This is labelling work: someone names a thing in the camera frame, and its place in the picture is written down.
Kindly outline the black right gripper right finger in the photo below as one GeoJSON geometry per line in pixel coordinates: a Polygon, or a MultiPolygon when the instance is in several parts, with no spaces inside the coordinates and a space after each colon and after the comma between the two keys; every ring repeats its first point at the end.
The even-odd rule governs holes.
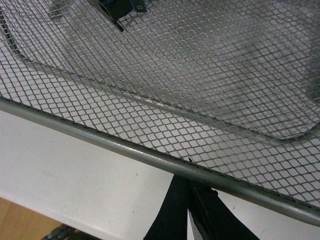
{"type": "Polygon", "coordinates": [[[218,192],[197,182],[188,182],[188,209],[204,240],[257,240],[223,203],[218,192]]]}

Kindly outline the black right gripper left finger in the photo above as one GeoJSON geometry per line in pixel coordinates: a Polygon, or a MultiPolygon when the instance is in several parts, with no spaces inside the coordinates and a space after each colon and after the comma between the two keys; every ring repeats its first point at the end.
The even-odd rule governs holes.
{"type": "Polygon", "coordinates": [[[187,182],[175,175],[144,239],[186,240],[187,222],[187,182]]]}

